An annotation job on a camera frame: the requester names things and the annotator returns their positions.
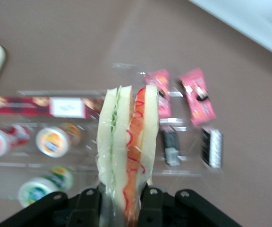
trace yogurt cup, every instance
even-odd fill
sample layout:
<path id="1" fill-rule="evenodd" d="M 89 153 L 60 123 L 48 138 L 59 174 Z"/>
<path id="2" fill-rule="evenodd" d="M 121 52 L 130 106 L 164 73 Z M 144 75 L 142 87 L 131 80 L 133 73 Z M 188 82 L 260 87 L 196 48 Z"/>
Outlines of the yogurt cup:
<path id="1" fill-rule="evenodd" d="M 0 128 L 0 156 L 11 151 L 14 147 L 26 144 L 30 140 L 27 128 L 18 124 Z"/>
<path id="2" fill-rule="evenodd" d="M 50 157 L 62 157 L 81 139 L 80 130 L 70 124 L 64 123 L 58 127 L 46 127 L 36 135 L 38 149 Z"/>
<path id="3" fill-rule="evenodd" d="M 25 208 L 52 192 L 66 192 L 73 185 L 72 173 L 62 166 L 55 166 L 50 174 L 32 178 L 18 191 L 18 200 Z"/>

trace pink packet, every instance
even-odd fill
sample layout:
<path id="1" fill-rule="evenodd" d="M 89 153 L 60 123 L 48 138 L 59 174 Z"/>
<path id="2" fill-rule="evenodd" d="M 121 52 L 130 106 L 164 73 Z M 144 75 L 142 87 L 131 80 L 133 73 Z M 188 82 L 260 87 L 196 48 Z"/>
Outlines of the pink packet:
<path id="1" fill-rule="evenodd" d="M 185 89 L 192 123 L 198 125 L 216 118 L 201 69 L 194 69 L 179 78 Z"/>
<path id="2" fill-rule="evenodd" d="M 170 107 L 170 86 L 169 72 L 167 70 L 158 70 L 145 76 L 146 84 L 154 84 L 159 91 L 159 119 L 172 117 Z"/>

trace brown table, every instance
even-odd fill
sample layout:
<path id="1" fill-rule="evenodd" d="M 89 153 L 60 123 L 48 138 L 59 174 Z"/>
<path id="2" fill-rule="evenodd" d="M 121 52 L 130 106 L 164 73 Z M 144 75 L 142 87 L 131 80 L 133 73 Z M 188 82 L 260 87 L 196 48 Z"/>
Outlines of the brown table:
<path id="1" fill-rule="evenodd" d="M 217 114 L 211 125 L 225 138 L 217 206 L 243 226 L 272 226 L 269 51 L 185 0 L 0 0 L 0 45 L 7 52 L 0 95 L 7 96 L 141 84 L 114 73 L 117 62 L 166 68 L 172 87 L 200 67 Z M 8 120 L 15 118 L 0 117 Z M 0 200 L 0 221 L 20 209 Z"/>

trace white label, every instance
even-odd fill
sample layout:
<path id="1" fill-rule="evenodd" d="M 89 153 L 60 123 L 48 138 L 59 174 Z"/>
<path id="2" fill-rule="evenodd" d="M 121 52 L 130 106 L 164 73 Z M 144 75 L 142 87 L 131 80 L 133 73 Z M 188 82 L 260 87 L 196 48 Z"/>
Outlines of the white label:
<path id="1" fill-rule="evenodd" d="M 210 166 L 212 168 L 221 168 L 222 163 L 222 134 L 219 130 L 211 133 L 210 142 Z"/>
<path id="2" fill-rule="evenodd" d="M 50 114 L 54 117 L 85 118 L 85 104 L 81 98 L 50 98 Z"/>

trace plastic-wrapped sandwich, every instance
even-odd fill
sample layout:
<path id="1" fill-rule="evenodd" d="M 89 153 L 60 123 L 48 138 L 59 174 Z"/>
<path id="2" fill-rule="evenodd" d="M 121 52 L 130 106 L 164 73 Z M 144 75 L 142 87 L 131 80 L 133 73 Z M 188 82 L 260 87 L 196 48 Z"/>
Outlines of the plastic-wrapped sandwich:
<path id="1" fill-rule="evenodd" d="M 97 133 L 99 178 L 105 185 L 100 226 L 134 227 L 156 150 L 158 90 L 147 85 L 133 104 L 132 87 L 108 90 Z"/>

